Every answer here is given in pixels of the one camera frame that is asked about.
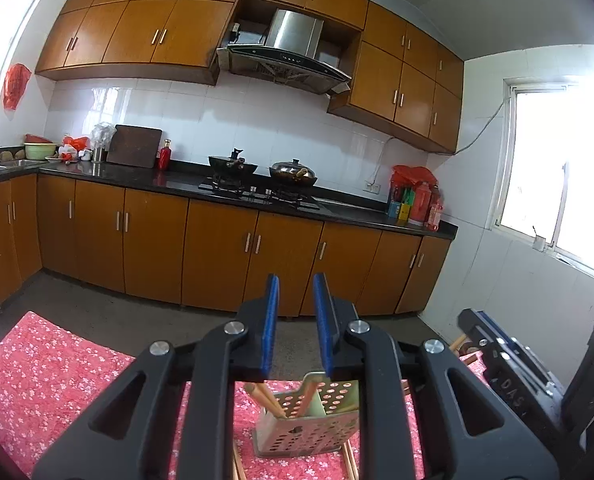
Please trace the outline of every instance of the orange plastic bag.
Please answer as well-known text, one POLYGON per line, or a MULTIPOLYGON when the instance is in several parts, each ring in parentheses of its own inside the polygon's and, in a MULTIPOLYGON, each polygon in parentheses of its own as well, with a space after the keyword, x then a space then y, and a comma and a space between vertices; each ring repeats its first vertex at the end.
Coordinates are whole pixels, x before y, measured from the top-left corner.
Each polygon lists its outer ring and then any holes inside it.
POLYGON ((16 110, 31 75, 32 72, 21 63, 8 68, 4 80, 4 110, 16 110))
POLYGON ((427 182, 430 187, 437 185, 435 175, 424 166, 393 166, 391 186, 415 187, 421 182, 427 182))
POLYGON ((65 146, 66 144, 71 145, 78 152, 80 152, 88 145, 88 137, 79 137, 78 139, 73 139, 70 136, 66 136, 63 138, 63 145, 65 146))

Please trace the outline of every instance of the range hood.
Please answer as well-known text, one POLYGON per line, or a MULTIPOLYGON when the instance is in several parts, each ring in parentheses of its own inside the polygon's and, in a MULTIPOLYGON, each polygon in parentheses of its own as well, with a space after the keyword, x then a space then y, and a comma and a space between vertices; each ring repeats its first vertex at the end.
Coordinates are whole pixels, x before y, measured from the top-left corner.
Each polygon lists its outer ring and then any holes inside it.
POLYGON ((323 20, 277 9, 264 43, 235 41, 217 49, 219 68, 315 94, 344 92, 350 76, 315 59, 322 26, 323 20))

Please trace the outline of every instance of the cutting board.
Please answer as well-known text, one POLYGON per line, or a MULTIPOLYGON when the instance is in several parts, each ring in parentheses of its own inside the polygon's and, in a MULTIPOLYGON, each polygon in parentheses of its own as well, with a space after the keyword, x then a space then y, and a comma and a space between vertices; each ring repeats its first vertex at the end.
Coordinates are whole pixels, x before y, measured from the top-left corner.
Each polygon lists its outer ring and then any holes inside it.
POLYGON ((117 124, 106 160, 124 166, 152 168, 161 141, 161 130, 117 124))

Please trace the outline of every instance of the floral pattern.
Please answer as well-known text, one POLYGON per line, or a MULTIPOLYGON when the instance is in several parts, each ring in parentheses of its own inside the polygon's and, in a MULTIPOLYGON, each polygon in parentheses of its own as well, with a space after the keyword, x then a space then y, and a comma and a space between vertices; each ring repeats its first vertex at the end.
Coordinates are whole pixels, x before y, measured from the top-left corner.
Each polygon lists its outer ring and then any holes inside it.
MULTIPOLYGON (((28 476, 42 453, 116 378, 133 357, 80 338, 26 313, 0 343, 0 443, 28 476)), ((484 365, 471 369, 481 378, 484 365)), ((273 391, 295 390, 299 381, 267 381, 273 391)), ((181 424, 190 391, 182 401, 168 478, 174 480, 181 441, 181 424)), ((259 458, 253 452, 251 431, 260 408, 235 385, 233 434, 247 477, 254 480, 343 480, 346 471, 339 452, 295 458, 259 458)), ((423 478, 415 410, 406 397, 415 476, 423 478)), ((359 464, 359 433, 351 439, 359 464)))

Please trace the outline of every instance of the countertop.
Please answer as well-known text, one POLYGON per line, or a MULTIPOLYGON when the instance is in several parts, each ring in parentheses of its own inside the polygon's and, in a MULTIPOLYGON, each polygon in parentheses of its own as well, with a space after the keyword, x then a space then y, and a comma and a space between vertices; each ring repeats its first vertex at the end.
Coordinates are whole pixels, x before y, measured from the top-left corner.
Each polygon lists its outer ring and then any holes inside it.
POLYGON ((431 232, 425 229, 413 228, 406 224, 397 224, 395 219, 388 218, 388 216, 381 211, 360 208, 353 205, 345 205, 338 202, 330 203, 329 201, 322 199, 315 199, 319 206, 316 210, 305 208, 295 209, 294 207, 282 203, 260 203, 258 201, 247 202, 247 200, 216 195, 212 190, 200 189, 199 185, 205 180, 205 176, 202 175, 175 173, 171 171, 160 172, 144 168, 120 166, 118 164, 110 164, 107 162, 101 164, 77 162, 68 165, 59 162, 38 162, 35 165, 1 170, 0 182, 27 173, 43 173, 68 178, 77 178, 100 184, 111 184, 131 189, 140 189, 144 191, 183 196, 186 198, 198 198, 227 205, 248 207, 270 213, 372 227, 417 236, 425 235, 453 240, 457 233, 457 226, 448 222, 441 221, 439 230, 431 232))

